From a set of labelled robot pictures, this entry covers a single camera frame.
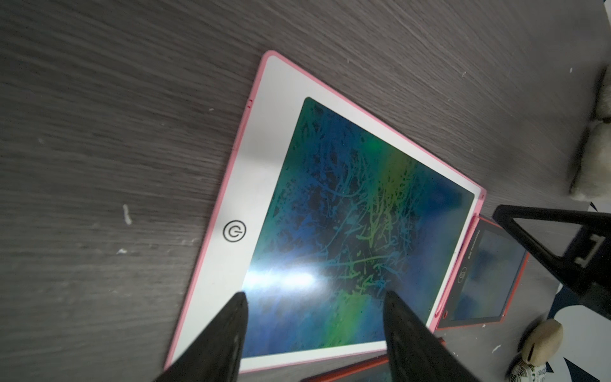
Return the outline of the red tablet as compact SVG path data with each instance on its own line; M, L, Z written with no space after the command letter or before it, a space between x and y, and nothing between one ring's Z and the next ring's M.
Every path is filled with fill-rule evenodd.
M501 226L478 216L460 260L436 328L502 322L528 260L527 250Z

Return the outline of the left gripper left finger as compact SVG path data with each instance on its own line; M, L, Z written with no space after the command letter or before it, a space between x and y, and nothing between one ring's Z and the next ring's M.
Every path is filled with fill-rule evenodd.
M157 381L236 381L248 328L246 294L237 292Z

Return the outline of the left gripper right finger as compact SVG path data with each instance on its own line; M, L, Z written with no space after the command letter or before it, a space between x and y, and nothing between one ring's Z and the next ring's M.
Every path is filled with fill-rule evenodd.
M476 381L394 291L385 294L383 329L394 381Z

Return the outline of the pink white writing tablet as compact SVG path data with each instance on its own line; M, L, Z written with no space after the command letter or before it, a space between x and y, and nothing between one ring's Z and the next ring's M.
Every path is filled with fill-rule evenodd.
M238 291L240 372L384 350L383 299L439 323L485 189L266 52L171 342L173 364Z

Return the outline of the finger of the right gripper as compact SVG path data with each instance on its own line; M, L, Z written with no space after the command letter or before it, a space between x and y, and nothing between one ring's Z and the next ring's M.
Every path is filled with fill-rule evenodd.
M523 245L579 304L610 318L609 213L500 205L493 219ZM529 230L536 223L564 226L558 244L542 241Z

